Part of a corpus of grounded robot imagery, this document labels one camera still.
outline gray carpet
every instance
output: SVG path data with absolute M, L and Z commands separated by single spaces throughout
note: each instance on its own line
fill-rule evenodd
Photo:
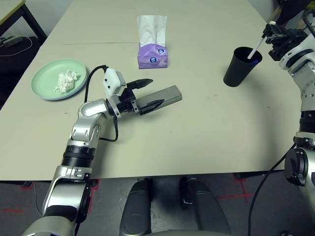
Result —
M 232 174 L 198 175 L 217 197 L 234 236 L 247 235 L 248 210 L 262 177 L 246 181 Z M 192 209 L 179 207 L 179 176 L 155 177 L 151 208 L 152 231 L 196 229 Z M 102 179 L 93 191 L 90 213 L 78 236 L 118 236 L 120 218 L 127 195 L 136 179 Z M 37 203 L 41 206 L 49 183 L 36 182 Z M 0 183 L 0 235 L 18 236 L 40 216 L 34 205 L 34 188 Z M 314 236 L 314 227 L 302 195 L 283 177 L 270 175 L 257 198 L 252 217 L 252 236 L 279 236 L 281 231 L 295 236 Z

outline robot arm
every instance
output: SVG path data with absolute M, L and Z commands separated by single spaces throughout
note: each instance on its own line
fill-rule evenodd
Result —
M 264 35 L 266 43 L 273 46 L 269 55 L 280 61 L 279 66 L 288 70 L 301 91 L 300 129 L 293 138 L 297 147 L 285 157 L 284 175 L 307 199 L 315 224 L 315 33 L 313 28 L 310 31 L 307 35 L 268 24 Z
M 103 87 L 107 99 L 86 102 L 79 108 L 61 165 L 56 168 L 44 200 L 43 217 L 22 236 L 76 235 L 87 217 L 94 183 L 90 179 L 94 153 L 108 120 L 113 117 L 115 122 L 124 112 L 144 115 L 182 99 L 176 86 L 136 99 L 132 90 L 152 81 L 142 79 L 126 84 L 120 72 L 106 69 Z

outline white stick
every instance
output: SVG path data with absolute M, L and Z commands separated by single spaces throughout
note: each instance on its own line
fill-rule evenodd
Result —
M 275 25 L 276 24 L 276 22 L 274 22 L 274 21 L 271 21 L 271 22 L 269 22 L 268 24 L 270 24 L 270 25 Z M 259 48 L 259 46 L 261 45 L 261 43 L 264 41 L 264 39 L 265 39 L 265 37 L 263 38 L 260 38 L 260 40 L 259 40 L 259 42 L 257 43 L 257 45 L 256 45 L 256 47 L 254 47 L 254 49 L 251 51 L 251 53 L 248 55 L 248 57 L 247 57 L 247 59 L 251 59 L 252 58 L 252 56 L 254 55 L 254 53 L 257 51 L 257 49 Z
M 256 44 L 256 47 L 251 51 L 251 53 L 248 55 L 247 59 L 251 59 L 254 53 L 257 51 L 261 43 L 264 41 L 265 38 L 260 38 L 259 42 Z

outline beige tabletop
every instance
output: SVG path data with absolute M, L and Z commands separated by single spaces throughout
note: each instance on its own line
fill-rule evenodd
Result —
M 0 25 L 24 3 L 25 0 L 0 0 Z
M 233 50 L 255 44 L 265 26 L 249 3 L 142 0 L 130 6 L 131 1 L 116 1 L 120 12 L 106 10 L 104 21 L 112 14 L 126 24 L 116 25 L 113 20 L 98 25 L 97 32 L 73 24 L 73 31 L 62 34 L 60 29 L 69 24 L 64 19 L 70 19 L 69 12 L 82 2 L 72 4 L 0 111 L 1 180 L 50 180 L 60 164 L 84 92 L 64 101 L 45 101 L 30 87 L 40 67 L 61 58 L 77 59 L 89 71 L 107 64 L 121 71 L 126 82 L 153 79 L 135 91 L 137 97 L 172 85 L 183 94 L 182 101 L 142 117 L 124 114 L 118 121 L 118 141 L 99 143 L 95 178 L 262 171 L 292 145 L 299 126 L 299 89 L 269 57 L 270 45 L 261 46 L 263 61 L 240 86 L 230 88 L 222 81 Z M 168 68 L 138 69 L 138 42 L 132 41 L 137 40 L 136 15 L 140 14 L 168 16 Z M 87 10 L 88 24 L 93 17 L 96 22 L 100 19 Z M 68 37 L 76 30 L 83 37 Z M 129 41 L 119 42 L 124 34 Z M 88 100 L 104 98 L 102 78 L 103 72 L 95 73 Z M 113 136 L 109 122 L 104 137 Z

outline tissue on plate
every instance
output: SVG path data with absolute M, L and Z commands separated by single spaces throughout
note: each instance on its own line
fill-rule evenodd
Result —
M 72 70 L 67 70 L 66 73 L 60 72 L 58 78 L 58 86 L 55 87 L 55 92 L 67 92 L 74 87 L 74 81 L 77 80 L 78 73 Z
M 139 69 L 167 67 L 166 16 L 138 16 Z

